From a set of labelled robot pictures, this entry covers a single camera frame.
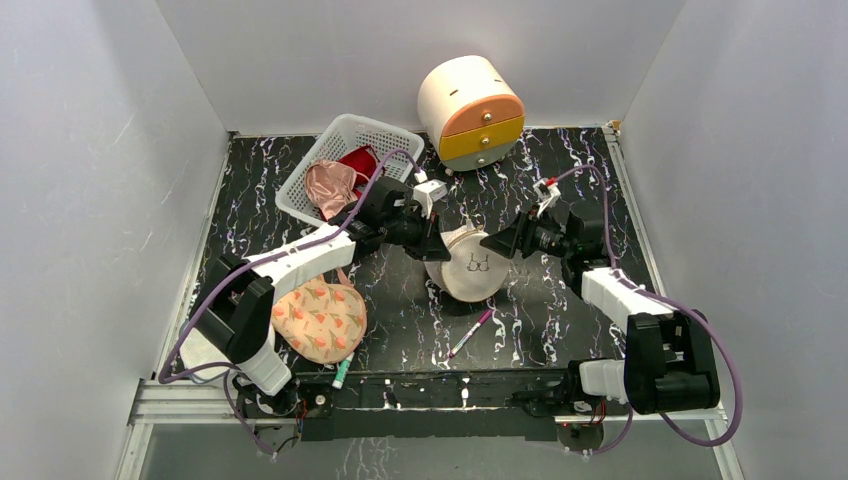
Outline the white mesh laundry bag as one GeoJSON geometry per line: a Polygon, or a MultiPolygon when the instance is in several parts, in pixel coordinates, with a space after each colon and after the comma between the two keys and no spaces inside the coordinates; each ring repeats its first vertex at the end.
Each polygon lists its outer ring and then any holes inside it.
{"type": "Polygon", "coordinates": [[[441,233],[449,261],[425,262],[429,278],[452,298],[466,303],[492,297],[505,283],[512,261],[481,245],[488,234],[471,222],[441,233]]]}

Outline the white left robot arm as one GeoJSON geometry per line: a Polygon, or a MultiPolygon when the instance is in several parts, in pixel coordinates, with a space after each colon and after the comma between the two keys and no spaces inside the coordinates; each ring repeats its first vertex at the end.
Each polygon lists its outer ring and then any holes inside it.
{"type": "Polygon", "coordinates": [[[271,414],[290,414],[299,391],[269,337],[273,305],[308,280],[383,244],[401,246],[419,261],[450,260],[433,210],[446,193],[440,180],[410,187],[381,176],[312,234],[250,260],[220,257],[199,293],[188,331],[198,332],[222,354],[220,365],[246,376],[271,414]]]}

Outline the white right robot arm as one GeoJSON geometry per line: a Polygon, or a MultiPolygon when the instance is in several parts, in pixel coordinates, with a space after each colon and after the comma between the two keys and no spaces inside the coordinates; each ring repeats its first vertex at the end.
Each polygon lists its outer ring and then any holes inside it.
{"type": "Polygon", "coordinates": [[[603,400],[628,404],[639,414],[715,407],[720,386],[709,335],[691,315],[650,298],[614,269],[606,233],[600,216],[570,211],[559,223],[534,208],[481,242],[507,259],[536,252],[559,258],[565,285],[625,336],[623,359],[572,360],[558,386],[528,391],[524,398],[565,404],[577,414],[590,413],[603,400]]]}

